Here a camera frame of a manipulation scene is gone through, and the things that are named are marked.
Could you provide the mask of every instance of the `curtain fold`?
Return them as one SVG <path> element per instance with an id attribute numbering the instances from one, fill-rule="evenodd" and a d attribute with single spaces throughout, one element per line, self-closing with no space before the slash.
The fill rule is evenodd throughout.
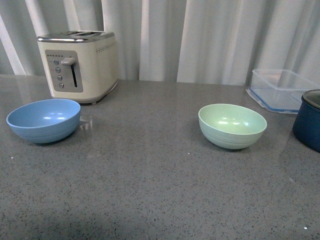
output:
<path id="1" fill-rule="evenodd" d="M 120 79 L 250 84 L 288 69 L 320 84 L 318 0 L 3 0 L 0 74 L 41 75 L 37 36 L 111 31 Z"/>

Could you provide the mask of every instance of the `cream toaster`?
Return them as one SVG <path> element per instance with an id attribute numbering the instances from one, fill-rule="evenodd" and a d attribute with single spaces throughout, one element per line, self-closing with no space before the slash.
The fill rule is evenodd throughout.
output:
<path id="1" fill-rule="evenodd" d="M 53 98 L 95 104 L 118 83 L 115 34 L 69 31 L 38 36 L 45 76 Z"/>

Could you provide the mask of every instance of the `toaster control panel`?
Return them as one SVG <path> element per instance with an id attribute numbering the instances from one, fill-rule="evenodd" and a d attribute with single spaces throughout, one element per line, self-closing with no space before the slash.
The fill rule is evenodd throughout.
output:
<path id="1" fill-rule="evenodd" d="M 68 93 L 84 91 L 76 51 L 47 49 L 45 56 L 55 91 Z"/>

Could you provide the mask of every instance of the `navy blue pot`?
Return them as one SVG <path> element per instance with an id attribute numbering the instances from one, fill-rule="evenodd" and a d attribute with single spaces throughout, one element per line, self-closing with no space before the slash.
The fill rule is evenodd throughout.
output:
<path id="1" fill-rule="evenodd" d="M 314 102 L 308 98 L 309 92 L 311 91 L 305 92 L 301 98 L 302 104 L 292 131 L 300 142 L 320 153 L 320 109 L 315 107 L 319 105 L 317 101 L 320 99 L 320 94 L 316 97 L 316 102 Z"/>

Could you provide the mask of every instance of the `light green bowl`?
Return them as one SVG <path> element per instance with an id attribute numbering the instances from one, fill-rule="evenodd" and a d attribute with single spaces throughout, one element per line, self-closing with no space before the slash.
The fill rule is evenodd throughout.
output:
<path id="1" fill-rule="evenodd" d="M 207 105 L 199 110 L 198 116 L 203 135 L 213 144 L 226 149 L 251 146 L 267 128 L 263 116 L 238 105 Z"/>

